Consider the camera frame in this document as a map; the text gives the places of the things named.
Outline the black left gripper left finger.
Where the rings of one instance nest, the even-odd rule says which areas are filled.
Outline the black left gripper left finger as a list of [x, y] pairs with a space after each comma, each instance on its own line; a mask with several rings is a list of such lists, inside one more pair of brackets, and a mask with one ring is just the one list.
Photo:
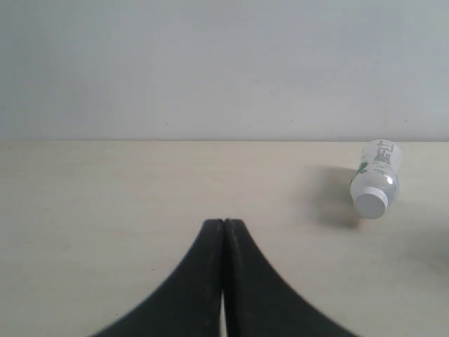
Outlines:
[[206, 220], [170, 276], [96, 336], [219, 336], [224, 221]]

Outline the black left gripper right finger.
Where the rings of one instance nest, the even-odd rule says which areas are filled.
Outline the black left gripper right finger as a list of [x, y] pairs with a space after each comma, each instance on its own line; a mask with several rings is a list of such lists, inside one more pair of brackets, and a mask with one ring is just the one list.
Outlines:
[[242, 220], [224, 221], [228, 336], [354, 336], [301, 297], [271, 266]]

